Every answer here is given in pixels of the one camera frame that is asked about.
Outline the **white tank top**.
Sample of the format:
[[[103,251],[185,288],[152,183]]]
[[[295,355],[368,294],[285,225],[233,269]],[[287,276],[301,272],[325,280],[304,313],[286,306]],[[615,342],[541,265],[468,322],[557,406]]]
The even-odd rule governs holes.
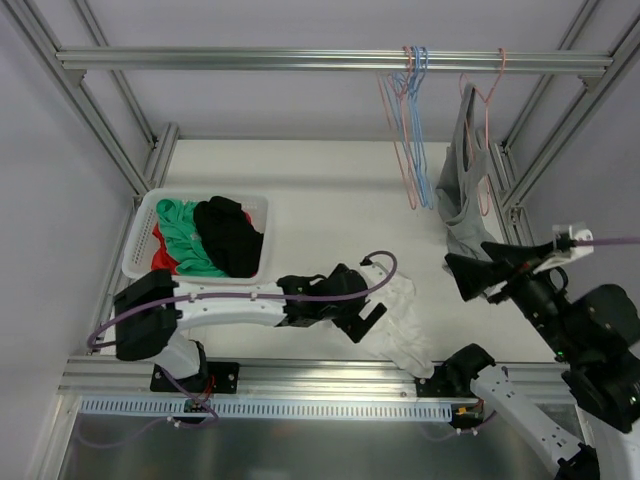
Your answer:
[[[366,318],[379,306],[386,312],[359,342],[361,348],[377,359],[390,360],[414,377],[430,378],[433,342],[426,321],[414,309],[416,288],[412,280],[395,273],[381,289],[367,297],[361,316]]]

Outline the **pink hanger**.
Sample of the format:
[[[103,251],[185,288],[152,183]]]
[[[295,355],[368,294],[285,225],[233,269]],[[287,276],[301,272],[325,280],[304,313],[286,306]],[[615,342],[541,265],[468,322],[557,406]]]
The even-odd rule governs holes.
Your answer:
[[[483,94],[480,90],[478,90],[477,88],[474,88],[474,90],[477,92],[477,95],[480,97],[483,105],[484,105],[484,148],[489,151],[490,147],[489,147],[489,140],[490,140],[490,105],[491,102],[493,100],[494,94],[495,94],[495,90],[498,87],[505,69],[506,69],[506,63],[507,63],[507,52],[504,48],[499,47],[498,48],[498,53],[500,55],[500,69],[499,69],[499,73],[496,76],[491,89],[489,90],[488,94]],[[458,89],[459,89],[459,94],[460,97],[463,97],[463,93],[464,93],[464,88],[471,84],[471,81],[468,77],[468,75],[466,73],[461,73],[459,75],[458,78]],[[491,197],[491,191],[490,191],[490,181],[489,181],[489,176],[487,174],[484,175],[483,179],[482,179],[482,184],[484,186],[484,193],[485,196],[482,197],[481,196],[481,190],[478,190],[477,193],[477,200],[478,200],[478,204],[479,204],[479,208],[480,208],[480,214],[482,217],[487,217],[488,214],[491,211],[491,206],[492,206],[492,197]]]
[[[415,62],[410,47],[404,46],[402,51],[405,56],[404,69],[399,72],[378,74],[376,80],[409,208],[416,210],[419,194],[413,167],[406,107],[409,81],[414,72]]]

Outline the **grey tank top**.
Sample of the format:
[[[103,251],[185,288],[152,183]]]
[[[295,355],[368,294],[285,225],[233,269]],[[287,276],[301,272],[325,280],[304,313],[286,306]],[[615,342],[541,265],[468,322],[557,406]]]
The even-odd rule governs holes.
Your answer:
[[[450,253],[487,261],[482,248],[494,237],[482,219],[478,190],[487,174],[486,136],[475,127],[475,101],[478,90],[465,85],[451,143],[447,149],[435,188],[438,213],[446,228]]]

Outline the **black tank top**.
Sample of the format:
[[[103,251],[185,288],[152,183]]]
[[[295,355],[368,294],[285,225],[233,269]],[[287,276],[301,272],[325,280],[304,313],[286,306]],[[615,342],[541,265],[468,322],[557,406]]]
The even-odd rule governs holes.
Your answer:
[[[240,203],[222,196],[198,202],[196,230],[212,264],[232,278],[257,274],[264,234],[258,232]]]

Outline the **green tank top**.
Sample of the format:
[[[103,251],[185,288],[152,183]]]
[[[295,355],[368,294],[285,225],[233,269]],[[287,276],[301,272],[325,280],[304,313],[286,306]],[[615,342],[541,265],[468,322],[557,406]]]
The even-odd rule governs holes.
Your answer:
[[[197,205],[194,201],[161,199],[155,207],[156,224],[169,255],[178,262],[176,275],[225,278],[227,274],[212,263],[197,232],[193,216]]]

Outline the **red tank top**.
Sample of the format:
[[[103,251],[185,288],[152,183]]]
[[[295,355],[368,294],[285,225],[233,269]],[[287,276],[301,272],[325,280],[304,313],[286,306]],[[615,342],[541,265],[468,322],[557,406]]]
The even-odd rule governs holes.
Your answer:
[[[152,235],[159,242],[159,247],[152,257],[151,270],[166,269],[169,270],[172,275],[176,275],[176,267],[178,265],[178,262],[169,255],[166,248],[164,236],[162,235],[158,224],[154,226]]]

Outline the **blue hanger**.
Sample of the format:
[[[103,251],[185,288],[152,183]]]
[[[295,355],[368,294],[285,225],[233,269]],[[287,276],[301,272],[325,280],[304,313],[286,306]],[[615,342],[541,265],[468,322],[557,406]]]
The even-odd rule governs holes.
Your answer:
[[[409,206],[412,210],[416,210],[420,200],[411,159],[411,125],[407,96],[408,78],[411,72],[409,46],[403,47],[403,53],[406,56],[405,70],[387,74],[383,80],[383,88],[389,113],[389,126],[394,128],[397,134],[397,140],[394,141],[396,158]]]
[[[403,74],[400,93],[400,102],[403,105],[404,143],[407,147],[420,205],[423,208],[431,209],[433,194],[427,174],[428,162],[419,110],[420,87],[426,75],[428,57],[423,55],[424,51],[418,46],[404,46],[403,51],[407,58],[406,72]]]
[[[419,105],[420,88],[428,67],[428,52],[417,45],[412,45],[409,47],[409,53],[411,54],[411,72],[408,78],[407,96],[411,125],[411,159],[420,204],[423,208],[432,210],[434,194],[428,177],[428,160]]]

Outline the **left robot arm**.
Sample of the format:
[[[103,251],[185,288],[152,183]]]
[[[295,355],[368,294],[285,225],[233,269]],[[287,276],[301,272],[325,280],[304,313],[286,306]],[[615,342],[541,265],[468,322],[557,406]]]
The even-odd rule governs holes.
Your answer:
[[[287,275],[243,288],[176,282],[166,270],[153,271],[117,294],[115,355],[124,362],[154,364],[153,392],[221,391],[222,376],[207,361],[201,342],[185,331],[204,326],[253,324],[309,328],[330,322],[358,344],[388,313],[362,270],[338,264],[329,275]]]

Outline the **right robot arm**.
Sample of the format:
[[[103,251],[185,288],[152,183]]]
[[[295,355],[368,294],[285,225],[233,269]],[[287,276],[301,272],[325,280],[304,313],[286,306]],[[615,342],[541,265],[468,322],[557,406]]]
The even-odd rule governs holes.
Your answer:
[[[507,421],[557,479],[636,479],[639,476],[639,315],[626,291],[603,284],[571,302],[563,265],[592,253],[596,241],[567,234],[531,247],[484,242],[487,259],[449,253],[445,262],[461,297],[487,289],[499,304],[512,301],[555,355],[567,365],[561,378],[589,420],[592,444],[552,421],[518,394],[495,360],[470,344],[449,357],[434,377],[451,393],[473,395]]]

